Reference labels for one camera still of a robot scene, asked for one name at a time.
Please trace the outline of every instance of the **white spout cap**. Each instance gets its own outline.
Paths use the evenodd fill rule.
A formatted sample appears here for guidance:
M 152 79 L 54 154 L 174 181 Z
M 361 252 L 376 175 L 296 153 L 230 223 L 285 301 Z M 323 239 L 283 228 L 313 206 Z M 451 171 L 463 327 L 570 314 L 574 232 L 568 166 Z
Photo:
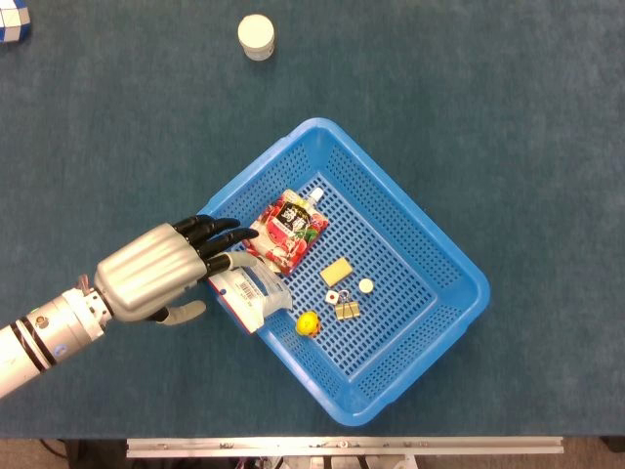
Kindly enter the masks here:
M 321 200 L 323 197 L 323 189 L 322 188 L 314 188 L 309 195 L 309 199 L 312 201 L 312 204 L 315 205 L 317 202 Z

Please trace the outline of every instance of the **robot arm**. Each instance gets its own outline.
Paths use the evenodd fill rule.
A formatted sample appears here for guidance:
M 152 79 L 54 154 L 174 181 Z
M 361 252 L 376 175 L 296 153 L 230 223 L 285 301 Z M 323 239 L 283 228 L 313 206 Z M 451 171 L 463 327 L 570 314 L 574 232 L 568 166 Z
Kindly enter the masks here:
M 222 252 L 258 235 L 238 226 L 206 215 L 160 225 L 101 261 L 93 286 L 82 276 L 76 287 L 0 330 L 0 398 L 104 335 L 111 319 L 173 325 L 203 313 L 200 301 L 169 304 L 211 275 L 256 262 L 247 253 Z M 218 235 L 228 229 L 235 230 Z

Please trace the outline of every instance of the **blue table surface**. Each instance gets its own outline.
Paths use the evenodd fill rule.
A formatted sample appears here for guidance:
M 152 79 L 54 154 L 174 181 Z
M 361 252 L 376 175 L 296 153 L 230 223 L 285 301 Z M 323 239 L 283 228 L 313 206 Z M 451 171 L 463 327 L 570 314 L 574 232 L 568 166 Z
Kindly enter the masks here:
M 0 45 L 2 325 L 199 210 L 312 116 L 359 142 L 492 294 L 363 427 L 335 423 L 213 303 L 177 328 L 111 325 L 1 401 L 0 436 L 625 433 L 622 2 L 27 5 L 31 36 Z M 236 38 L 255 12 L 276 29 L 264 63 Z

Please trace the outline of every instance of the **blue plastic basket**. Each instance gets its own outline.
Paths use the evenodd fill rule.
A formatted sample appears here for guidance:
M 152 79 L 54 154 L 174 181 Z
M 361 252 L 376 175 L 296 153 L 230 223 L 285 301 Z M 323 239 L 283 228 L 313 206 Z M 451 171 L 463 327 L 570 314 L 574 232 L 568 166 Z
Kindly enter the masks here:
M 322 187 L 328 229 L 286 279 L 292 312 L 258 334 L 338 422 L 361 425 L 394 401 L 488 304 L 483 273 L 334 122 L 310 119 L 219 191 L 200 213 L 251 225 L 285 189 Z M 360 305 L 337 321 L 319 272 L 345 256 L 354 273 L 337 286 Z M 369 295 L 358 281 L 372 278 Z M 319 313 L 322 331 L 301 337 L 295 321 Z

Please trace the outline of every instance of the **rubik's cube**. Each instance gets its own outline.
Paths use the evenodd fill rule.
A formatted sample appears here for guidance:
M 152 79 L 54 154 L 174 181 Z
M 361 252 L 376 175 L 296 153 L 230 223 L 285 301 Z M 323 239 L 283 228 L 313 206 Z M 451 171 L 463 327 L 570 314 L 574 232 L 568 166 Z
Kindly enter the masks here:
M 30 15 L 23 0 L 0 0 L 0 42 L 21 41 L 30 31 Z

